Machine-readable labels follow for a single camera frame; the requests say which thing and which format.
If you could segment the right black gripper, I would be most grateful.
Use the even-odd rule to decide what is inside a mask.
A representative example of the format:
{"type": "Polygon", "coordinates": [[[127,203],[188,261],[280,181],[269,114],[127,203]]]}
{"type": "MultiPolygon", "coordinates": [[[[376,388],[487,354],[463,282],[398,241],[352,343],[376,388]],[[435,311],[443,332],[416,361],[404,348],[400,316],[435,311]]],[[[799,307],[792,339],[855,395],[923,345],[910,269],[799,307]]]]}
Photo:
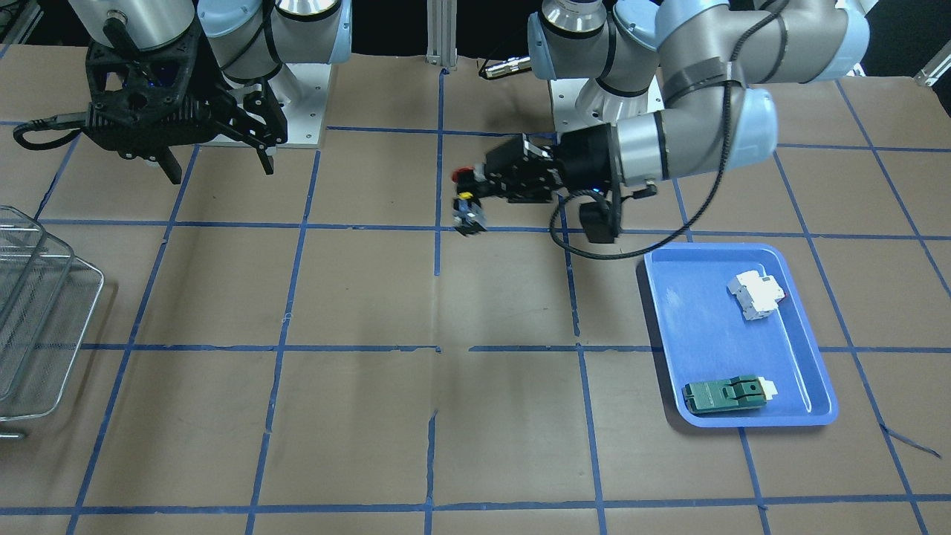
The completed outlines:
{"type": "Polygon", "coordinates": [[[273,152],[288,141],[288,119],[268,82],[227,90],[197,19],[155,50],[134,44],[119,19],[104,23],[105,44],[85,58],[91,104],[85,135],[126,158],[152,159],[172,185],[183,172],[170,146],[205,143],[221,134],[255,149],[266,175],[273,152]]]}

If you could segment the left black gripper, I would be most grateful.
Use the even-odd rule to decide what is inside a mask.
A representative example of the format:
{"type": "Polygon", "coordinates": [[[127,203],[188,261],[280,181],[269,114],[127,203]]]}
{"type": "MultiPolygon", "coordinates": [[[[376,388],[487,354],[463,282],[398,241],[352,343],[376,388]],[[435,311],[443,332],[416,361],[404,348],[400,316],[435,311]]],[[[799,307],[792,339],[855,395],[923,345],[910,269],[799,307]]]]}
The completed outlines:
{"type": "Polygon", "coordinates": [[[541,146],[526,135],[486,153],[476,167],[475,185],[505,187],[513,203],[548,203],[558,189],[569,193],[607,193],[614,186],[610,125],[567,132],[555,146],[541,146]]]}

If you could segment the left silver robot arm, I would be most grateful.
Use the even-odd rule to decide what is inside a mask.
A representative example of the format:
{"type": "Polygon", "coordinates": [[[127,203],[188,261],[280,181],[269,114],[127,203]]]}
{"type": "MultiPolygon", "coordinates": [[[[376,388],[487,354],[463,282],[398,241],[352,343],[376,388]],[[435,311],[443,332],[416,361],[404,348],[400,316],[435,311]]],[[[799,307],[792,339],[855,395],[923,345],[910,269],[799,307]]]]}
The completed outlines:
{"type": "MultiPolygon", "coordinates": [[[[271,78],[290,63],[342,63],[363,24],[350,1],[147,1],[132,21],[157,50],[191,28],[210,61],[201,74],[271,78]]],[[[583,79],[590,118],[556,146],[510,143],[455,176],[458,202],[546,202],[622,184],[752,165],[770,156],[778,119],[770,82],[846,74],[869,45],[869,24],[832,1],[544,1],[525,31],[540,80],[583,79]]]]}

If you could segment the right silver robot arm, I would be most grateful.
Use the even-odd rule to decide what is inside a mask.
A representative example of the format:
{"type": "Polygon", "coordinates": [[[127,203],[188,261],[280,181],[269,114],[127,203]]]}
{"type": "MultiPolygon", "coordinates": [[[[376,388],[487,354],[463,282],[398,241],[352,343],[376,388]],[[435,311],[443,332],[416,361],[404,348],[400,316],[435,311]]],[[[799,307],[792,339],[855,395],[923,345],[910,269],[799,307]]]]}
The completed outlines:
{"type": "Polygon", "coordinates": [[[171,183],[173,146],[218,136],[255,150],[266,174],[289,141],[290,65],[343,63],[349,1],[74,1],[91,37],[81,132],[171,183]]]}

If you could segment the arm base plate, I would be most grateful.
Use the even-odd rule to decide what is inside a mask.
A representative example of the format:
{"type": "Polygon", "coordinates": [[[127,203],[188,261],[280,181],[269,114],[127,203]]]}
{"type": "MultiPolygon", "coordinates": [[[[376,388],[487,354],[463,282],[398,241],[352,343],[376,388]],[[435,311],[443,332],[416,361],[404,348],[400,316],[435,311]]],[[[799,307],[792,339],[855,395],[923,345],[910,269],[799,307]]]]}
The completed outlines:
{"type": "Polygon", "coordinates": [[[558,135],[663,109],[656,77],[645,94],[632,97],[610,94],[594,79],[550,80],[549,89],[558,135]]]}
{"type": "Polygon", "coordinates": [[[266,61],[248,68],[232,67],[223,70],[225,82],[234,89],[238,106],[252,91],[258,78],[266,79],[288,122],[288,136],[282,137],[279,148],[316,148],[322,138],[324,115],[329,95],[333,65],[329,64],[276,64],[266,61]]]}

